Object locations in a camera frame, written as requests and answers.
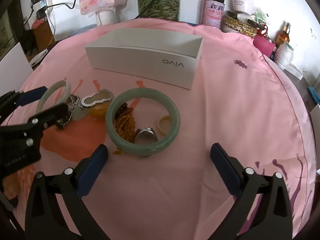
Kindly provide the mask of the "amber orange stone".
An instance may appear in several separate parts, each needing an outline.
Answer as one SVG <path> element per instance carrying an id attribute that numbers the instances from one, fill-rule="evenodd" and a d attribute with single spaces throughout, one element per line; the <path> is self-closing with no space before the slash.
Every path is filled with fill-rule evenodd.
<path id="1" fill-rule="evenodd" d="M 105 116 L 110 104 L 111 102 L 109 101 L 95 105 L 89 113 L 90 116 L 95 120 L 105 120 Z"/>

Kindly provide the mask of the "silver framed gourd pendant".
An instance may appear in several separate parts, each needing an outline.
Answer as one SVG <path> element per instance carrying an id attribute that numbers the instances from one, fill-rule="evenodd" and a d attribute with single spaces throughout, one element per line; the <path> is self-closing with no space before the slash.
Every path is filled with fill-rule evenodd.
<path id="1" fill-rule="evenodd" d="M 101 89 L 96 93 L 86 96 L 81 100 L 84 108 L 92 108 L 96 105 L 110 102 L 114 99 L 114 94 L 108 89 Z"/>

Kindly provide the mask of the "green jade bangle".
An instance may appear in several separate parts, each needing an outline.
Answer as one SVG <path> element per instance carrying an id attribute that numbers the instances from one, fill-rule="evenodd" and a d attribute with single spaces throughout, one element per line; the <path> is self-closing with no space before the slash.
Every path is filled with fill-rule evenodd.
<path id="1" fill-rule="evenodd" d="M 169 131 L 151 144 L 138 144 L 139 134 L 154 132 L 156 118 L 166 111 L 171 120 Z M 124 153 L 148 157 L 168 148 L 176 139 L 181 125 L 175 103 L 164 93 L 151 88 L 130 89 L 110 104 L 105 118 L 107 135 L 116 146 L 115 155 Z"/>

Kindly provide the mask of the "white paper roll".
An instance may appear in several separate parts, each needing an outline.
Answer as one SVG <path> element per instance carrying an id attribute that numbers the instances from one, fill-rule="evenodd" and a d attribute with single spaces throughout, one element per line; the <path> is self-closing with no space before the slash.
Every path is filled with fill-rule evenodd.
<path id="1" fill-rule="evenodd" d="M 113 10 L 100 11 L 95 13 L 97 26 L 112 25 L 118 23 L 116 12 Z"/>

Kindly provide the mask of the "pink floral table cloth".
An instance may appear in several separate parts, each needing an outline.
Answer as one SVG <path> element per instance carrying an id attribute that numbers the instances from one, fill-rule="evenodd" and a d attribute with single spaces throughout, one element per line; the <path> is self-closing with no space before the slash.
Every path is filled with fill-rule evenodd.
<path id="1" fill-rule="evenodd" d="M 93 69 L 86 46 L 116 29 L 152 28 L 203 38 L 190 90 L 120 73 Z M 23 90 L 60 80 L 80 97 L 99 89 L 119 95 L 152 88 L 176 104 L 181 127 L 175 141 L 151 157 L 115 155 L 105 123 L 86 116 L 64 130 L 51 127 L 41 141 L 41 160 L 21 170 L 14 215 L 24 224 L 36 172 L 60 174 L 75 167 L 100 144 L 109 159 L 83 201 L 111 239 L 207 239 L 234 203 L 209 153 L 218 142 L 258 174 L 280 172 L 289 191 L 293 230 L 310 217 L 316 180 L 316 153 L 308 111 L 295 85 L 266 62 L 252 41 L 207 26 L 139 19 L 100 26 L 59 42 L 23 84 Z"/>

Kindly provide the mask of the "white vivo cardboard box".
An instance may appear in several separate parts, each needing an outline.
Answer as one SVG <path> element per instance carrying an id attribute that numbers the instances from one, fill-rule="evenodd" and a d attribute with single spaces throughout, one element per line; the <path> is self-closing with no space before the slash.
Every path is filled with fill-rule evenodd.
<path id="1" fill-rule="evenodd" d="M 143 77 L 191 89 L 203 38 L 177 31 L 113 30 L 85 47 L 94 69 Z"/>

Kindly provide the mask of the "magenta pink pouch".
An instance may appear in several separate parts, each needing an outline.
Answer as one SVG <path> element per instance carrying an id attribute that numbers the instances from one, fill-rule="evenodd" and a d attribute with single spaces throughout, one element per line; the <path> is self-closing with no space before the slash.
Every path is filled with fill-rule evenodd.
<path id="1" fill-rule="evenodd" d="M 270 42 L 268 39 L 260 35 L 256 35 L 253 38 L 253 46 L 259 49 L 267 57 L 270 57 L 272 55 L 274 48 L 276 47 L 276 45 L 272 41 Z"/>

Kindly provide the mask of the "amber perfume bottle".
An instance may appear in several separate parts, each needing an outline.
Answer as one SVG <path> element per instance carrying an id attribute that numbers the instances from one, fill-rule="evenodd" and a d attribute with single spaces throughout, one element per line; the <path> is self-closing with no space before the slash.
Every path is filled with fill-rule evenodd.
<path id="1" fill-rule="evenodd" d="M 283 28 L 276 35 L 276 47 L 278 48 L 285 42 L 290 41 L 289 33 L 290 33 L 291 24 L 289 22 L 285 22 Z"/>

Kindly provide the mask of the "pink pen holder can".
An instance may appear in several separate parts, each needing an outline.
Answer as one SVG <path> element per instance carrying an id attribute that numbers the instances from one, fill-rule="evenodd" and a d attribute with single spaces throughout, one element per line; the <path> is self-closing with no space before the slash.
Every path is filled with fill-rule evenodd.
<path id="1" fill-rule="evenodd" d="M 200 24 L 220 28 L 225 0 L 202 0 Z"/>

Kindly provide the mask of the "yellow patterned round tin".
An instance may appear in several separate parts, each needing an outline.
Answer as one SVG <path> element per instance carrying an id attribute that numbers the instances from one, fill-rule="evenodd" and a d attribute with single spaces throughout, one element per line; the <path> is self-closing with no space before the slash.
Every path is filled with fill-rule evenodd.
<path id="1" fill-rule="evenodd" d="M 228 32 L 235 32 L 235 33 L 241 33 L 243 35 L 249 36 L 249 37 L 255 37 L 257 35 L 257 28 L 242 23 L 239 20 L 236 20 L 230 16 L 224 15 L 221 21 L 221 30 L 224 33 Z"/>

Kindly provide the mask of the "white cream jar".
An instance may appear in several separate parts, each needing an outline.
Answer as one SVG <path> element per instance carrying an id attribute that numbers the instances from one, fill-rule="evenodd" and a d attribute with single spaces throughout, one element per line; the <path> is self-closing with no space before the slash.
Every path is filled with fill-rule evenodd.
<path id="1" fill-rule="evenodd" d="M 234 11 L 246 13 L 246 0 L 232 0 L 232 4 Z"/>

